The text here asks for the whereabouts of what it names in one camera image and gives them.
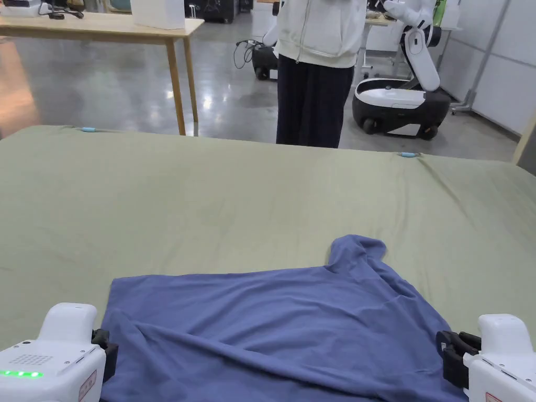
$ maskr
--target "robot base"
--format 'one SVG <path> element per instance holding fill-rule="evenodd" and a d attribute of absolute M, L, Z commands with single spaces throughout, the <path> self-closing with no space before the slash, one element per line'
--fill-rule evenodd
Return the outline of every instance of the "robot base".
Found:
<path fill-rule="evenodd" d="M 367 79 L 358 84 L 352 112 L 367 134 L 392 133 L 405 126 L 417 126 L 416 135 L 433 139 L 450 107 L 450 98 L 437 92 L 400 89 L 408 81 Z"/>

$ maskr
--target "mattress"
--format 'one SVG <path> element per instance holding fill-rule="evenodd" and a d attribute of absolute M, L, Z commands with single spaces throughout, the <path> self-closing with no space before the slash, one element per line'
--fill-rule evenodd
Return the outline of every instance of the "mattress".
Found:
<path fill-rule="evenodd" d="M 536 337 L 536 178 L 503 162 L 36 126 L 0 141 L 0 347 L 143 274 L 319 266 L 347 234 L 454 330 Z"/>

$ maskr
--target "white hoodie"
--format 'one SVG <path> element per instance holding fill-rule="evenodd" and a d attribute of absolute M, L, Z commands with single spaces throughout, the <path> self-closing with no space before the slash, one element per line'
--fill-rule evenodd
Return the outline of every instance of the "white hoodie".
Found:
<path fill-rule="evenodd" d="M 298 62 L 353 67 L 366 17 L 367 0 L 286 0 L 276 51 Z"/>

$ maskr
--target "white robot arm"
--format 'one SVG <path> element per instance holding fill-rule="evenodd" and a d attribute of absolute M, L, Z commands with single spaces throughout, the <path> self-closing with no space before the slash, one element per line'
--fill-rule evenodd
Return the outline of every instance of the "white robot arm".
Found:
<path fill-rule="evenodd" d="M 39 336 L 0 352 L 1 402 L 99 402 L 102 384 L 115 374 L 118 345 L 93 331 L 97 310 L 60 303 Z"/>
<path fill-rule="evenodd" d="M 415 28 L 426 29 L 432 25 L 435 0 L 386 0 L 385 10 L 399 21 Z"/>
<path fill-rule="evenodd" d="M 430 56 L 427 45 L 433 35 L 433 15 L 435 0 L 384 0 L 384 9 L 396 18 L 396 37 L 399 38 L 406 26 L 411 30 L 405 33 L 404 46 L 406 57 L 416 79 L 425 91 L 433 92 L 441 83 L 439 74 Z M 424 30 L 430 27 L 428 38 Z"/>
<path fill-rule="evenodd" d="M 510 314 L 478 319 L 482 338 L 439 332 L 443 376 L 463 388 L 469 402 L 536 400 L 536 354 L 523 321 Z"/>

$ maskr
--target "green led light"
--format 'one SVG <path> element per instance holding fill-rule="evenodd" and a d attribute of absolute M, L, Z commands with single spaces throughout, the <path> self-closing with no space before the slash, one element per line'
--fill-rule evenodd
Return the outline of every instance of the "green led light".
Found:
<path fill-rule="evenodd" d="M 1 371 L 0 376 L 4 377 L 22 377 L 22 378 L 40 378 L 43 376 L 43 373 L 38 373 L 37 371 Z"/>

